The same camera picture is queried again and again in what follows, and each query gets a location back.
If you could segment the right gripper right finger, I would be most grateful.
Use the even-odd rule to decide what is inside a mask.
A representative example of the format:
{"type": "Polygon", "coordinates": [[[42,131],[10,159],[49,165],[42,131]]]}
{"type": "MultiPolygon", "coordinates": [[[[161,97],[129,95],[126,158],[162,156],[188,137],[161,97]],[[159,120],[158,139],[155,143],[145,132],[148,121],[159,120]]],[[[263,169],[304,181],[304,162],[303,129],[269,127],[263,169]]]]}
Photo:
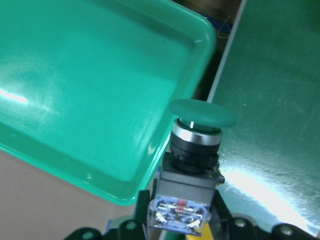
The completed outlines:
{"type": "Polygon", "coordinates": [[[290,223],[278,223],[265,231],[246,215],[232,215],[218,190],[214,191],[209,230],[214,240],[316,240],[290,223]]]}

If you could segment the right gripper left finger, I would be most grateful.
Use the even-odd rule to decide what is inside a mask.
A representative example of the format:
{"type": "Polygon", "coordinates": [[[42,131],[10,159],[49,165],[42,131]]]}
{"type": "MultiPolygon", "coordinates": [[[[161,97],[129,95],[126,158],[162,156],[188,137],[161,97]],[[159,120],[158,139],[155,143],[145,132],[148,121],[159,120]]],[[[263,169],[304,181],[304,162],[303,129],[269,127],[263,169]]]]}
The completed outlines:
{"type": "Polygon", "coordinates": [[[135,206],[133,218],[120,223],[117,228],[111,228],[102,234],[91,227],[78,228],[70,233],[67,240],[147,240],[147,216],[150,203],[150,191],[141,190],[135,206]]]}

